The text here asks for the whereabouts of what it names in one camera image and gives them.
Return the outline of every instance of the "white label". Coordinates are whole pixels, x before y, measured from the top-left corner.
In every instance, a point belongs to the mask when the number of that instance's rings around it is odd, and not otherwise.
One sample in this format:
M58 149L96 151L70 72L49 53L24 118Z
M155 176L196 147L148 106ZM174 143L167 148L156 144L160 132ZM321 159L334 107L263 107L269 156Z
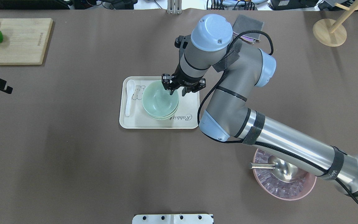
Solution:
M278 4L278 6L286 6L288 3L290 3L290 1L280 1L280 3Z

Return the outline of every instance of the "velcro strap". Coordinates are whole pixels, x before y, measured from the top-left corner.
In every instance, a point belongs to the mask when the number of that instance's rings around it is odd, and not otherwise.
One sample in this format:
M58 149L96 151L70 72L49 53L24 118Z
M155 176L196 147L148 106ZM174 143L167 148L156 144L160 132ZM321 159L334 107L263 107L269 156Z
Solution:
M344 158L345 155L344 153L339 150L337 147L332 146L332 148L334 148L334 161L332 162L332 165L330 167L330 169L328 170L328 173L321 177L323 180L335 180L338 177L339 172L342 169L343 166L343 162L344 162Z
M263 113L256 112L256 118L253 126L248 131L247 136L243 140L243 144L252 146L262 132L266 116Z

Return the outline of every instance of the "white spoon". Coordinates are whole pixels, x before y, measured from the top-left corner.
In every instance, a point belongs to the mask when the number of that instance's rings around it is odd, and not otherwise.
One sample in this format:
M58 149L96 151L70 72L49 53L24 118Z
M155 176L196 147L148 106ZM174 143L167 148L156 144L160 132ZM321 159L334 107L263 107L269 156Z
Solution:
M126 83L126 106L125 106L125 116L129 117L131 111L131 102L132 96L135 92L135 81L132 79L128 80Z

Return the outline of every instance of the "brown table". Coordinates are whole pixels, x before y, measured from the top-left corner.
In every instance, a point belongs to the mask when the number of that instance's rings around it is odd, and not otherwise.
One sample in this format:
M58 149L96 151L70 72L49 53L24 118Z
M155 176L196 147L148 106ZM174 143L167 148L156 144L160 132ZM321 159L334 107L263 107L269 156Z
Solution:
M119 125L123 80L172 73L175 38L209 13L232 24L238 14L262 20L274 41L275 76L250 108L358 153L358 12L344 22L345 44L332 48L311 30L340 12L0 11L54 20L43 65L0 70L14 88L0 92L0 224L124 224L181 212L225 224L358 223L358 206L323 180L298 201L264 192L247 169L255 148L198 129ZM269 50L267 40L256 46ZM207 88L218 76L208 72Z

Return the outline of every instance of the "white metal plate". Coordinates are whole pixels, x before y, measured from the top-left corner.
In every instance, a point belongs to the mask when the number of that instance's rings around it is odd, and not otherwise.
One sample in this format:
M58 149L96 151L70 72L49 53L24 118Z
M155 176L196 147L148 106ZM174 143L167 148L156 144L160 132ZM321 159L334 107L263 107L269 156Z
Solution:
M213 224L213 214L135 215L132 224Z
M125 116L126 106L126 83L128 80L134 80L136 89L132 96L131 114ZM197 124L197 111L200 105L200 95L196 93L188 93L181 96L183 87L179 88L179 105L176 113L169 119L157 120L150 117L142 105L142 95L145 88L152 82L161 80L161 77L150 76L131 76L124 80L121 93L120 107L120 125L128 129L194 129Z

